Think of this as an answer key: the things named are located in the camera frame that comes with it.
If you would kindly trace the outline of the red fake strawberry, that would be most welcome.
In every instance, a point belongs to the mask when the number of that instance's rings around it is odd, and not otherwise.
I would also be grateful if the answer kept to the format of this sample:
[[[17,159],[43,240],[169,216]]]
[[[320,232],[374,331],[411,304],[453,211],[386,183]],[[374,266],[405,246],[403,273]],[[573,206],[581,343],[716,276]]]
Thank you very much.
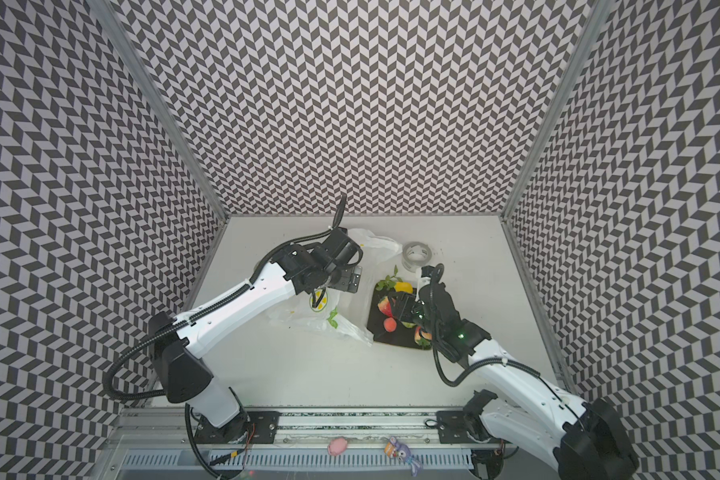
[[[430,349],[432,346],[432,335],[424,331],[421,327],[417,327],[414,331],[414,342],[421,349]]]

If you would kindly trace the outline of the red yellow fake apple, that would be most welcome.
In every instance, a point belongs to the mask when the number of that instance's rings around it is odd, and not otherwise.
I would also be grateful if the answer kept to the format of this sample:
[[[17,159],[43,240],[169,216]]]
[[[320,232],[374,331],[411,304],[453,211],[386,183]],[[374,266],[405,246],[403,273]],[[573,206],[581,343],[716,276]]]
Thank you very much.
[[[395,315],[394,315],[395,303],[396,303],[396,300],[394,298],[390,298],[389,296],[384,296],[378,302],[377,308],[386,318],[394,318],[395,317]]]

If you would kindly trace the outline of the yellow fake pear with leaves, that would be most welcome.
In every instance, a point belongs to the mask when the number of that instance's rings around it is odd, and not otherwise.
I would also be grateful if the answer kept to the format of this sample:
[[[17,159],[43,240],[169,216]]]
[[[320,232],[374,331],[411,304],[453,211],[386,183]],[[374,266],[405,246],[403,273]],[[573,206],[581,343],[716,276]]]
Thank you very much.
[[[395,291],[412,294],[414,288],[410,282],[404,281],[399,276],[399,269],[397,266],[395,266],[391,275],[386,275],[383,279],[379,280],[376,283],[375,290]]]

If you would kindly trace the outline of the white lemon-print plastic bag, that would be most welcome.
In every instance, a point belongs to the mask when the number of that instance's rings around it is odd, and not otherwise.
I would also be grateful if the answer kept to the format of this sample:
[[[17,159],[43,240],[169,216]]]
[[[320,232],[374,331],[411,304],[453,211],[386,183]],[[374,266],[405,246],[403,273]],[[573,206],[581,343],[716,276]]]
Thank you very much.
[[[326,289],[316,307],[312,295],[299,294],[265,311],[264,316],[270,324],[300,328],[340,340],[352,339],[367,346],[373,344],[373,334],[366,327],[372,291],[381,266],[402,253],[402,244],[364,228],[351,228],[348,234],[364,254],[358,265],[361,271],[357,291]]]

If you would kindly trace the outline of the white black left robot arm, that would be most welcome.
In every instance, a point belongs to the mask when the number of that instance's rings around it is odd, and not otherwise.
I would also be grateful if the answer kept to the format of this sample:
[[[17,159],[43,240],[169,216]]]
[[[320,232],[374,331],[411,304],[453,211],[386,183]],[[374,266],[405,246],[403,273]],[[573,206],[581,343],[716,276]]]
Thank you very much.
[[[250,421],[233,390],[216,378],[203,357],[234,330],[270,307],[299,294],[319,298],[326,289],[355,293],[361,246],[348,230],[334,226],[286,241],[260,260],[250,277],[206,303],[172,317],[149,321],[151,336],[163,337],[148,348],[162,395],[199,416],[212,441],[235,441]]]

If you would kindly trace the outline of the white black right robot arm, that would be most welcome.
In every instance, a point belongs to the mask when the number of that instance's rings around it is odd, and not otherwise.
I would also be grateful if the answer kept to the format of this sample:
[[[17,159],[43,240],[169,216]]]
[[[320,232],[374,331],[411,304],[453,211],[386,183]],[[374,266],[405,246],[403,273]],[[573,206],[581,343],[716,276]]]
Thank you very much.
[[[481,432],[516,445],[562,479],[629,479],[639,458],[616,408],[587,401],[510,355],[485,329],[461,317],[441,282],[389,297],[393,318],[426,335],[435,359],[462,367],[450,386],[480,375],[490,386],[473,418]]]

